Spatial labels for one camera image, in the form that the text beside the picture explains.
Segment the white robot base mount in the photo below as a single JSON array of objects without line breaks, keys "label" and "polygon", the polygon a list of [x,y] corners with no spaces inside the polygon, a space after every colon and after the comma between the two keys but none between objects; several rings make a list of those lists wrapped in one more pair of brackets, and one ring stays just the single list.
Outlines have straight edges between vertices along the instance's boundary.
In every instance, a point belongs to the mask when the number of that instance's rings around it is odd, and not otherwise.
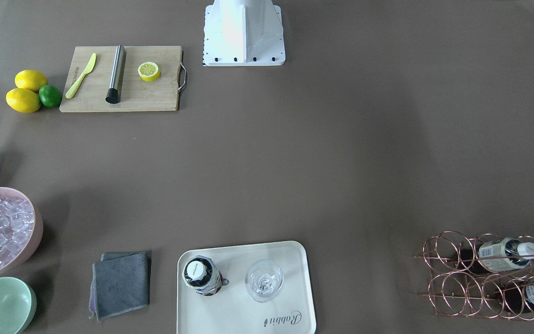
[{"label": "white robot base mount", "polygon": [[203,66],[286,63],[282,10],[271,0],[215,0],[204,14]]}]

